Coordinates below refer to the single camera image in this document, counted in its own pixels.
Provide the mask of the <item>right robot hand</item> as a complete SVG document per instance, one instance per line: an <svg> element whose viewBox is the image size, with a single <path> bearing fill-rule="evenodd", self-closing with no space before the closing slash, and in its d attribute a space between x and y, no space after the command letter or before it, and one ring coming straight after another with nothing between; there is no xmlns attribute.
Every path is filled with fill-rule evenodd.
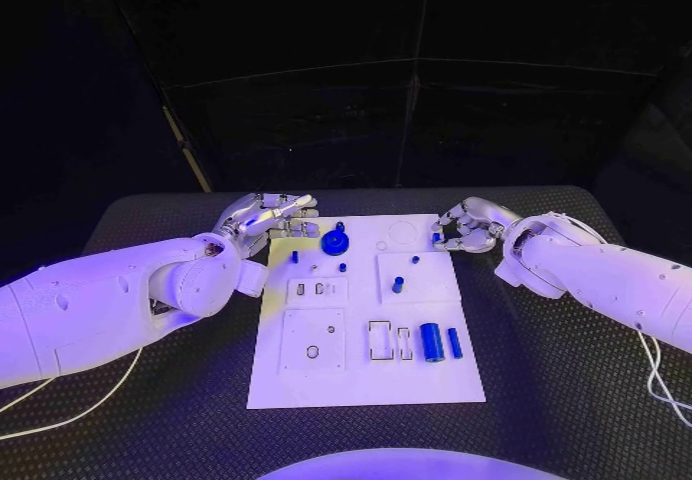
<svg viewBox="0 0 692 480"><path fill-rule="evenodd" d="M504 240L522 217L479 197L466 198L433 224L433 246L440 251L481 254Z"/></svg>

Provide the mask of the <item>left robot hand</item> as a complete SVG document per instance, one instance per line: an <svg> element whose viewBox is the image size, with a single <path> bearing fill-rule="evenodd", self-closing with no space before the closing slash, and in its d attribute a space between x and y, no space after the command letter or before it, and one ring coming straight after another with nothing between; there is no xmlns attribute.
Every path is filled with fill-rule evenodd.
<svg viewBox="0 0 692 480"><path fill-rule="evenodd" d="M312 195L253 193L224 210L212 232L235 246L240 257L251 258L271 239L318 238L318 199Z"/></svg>

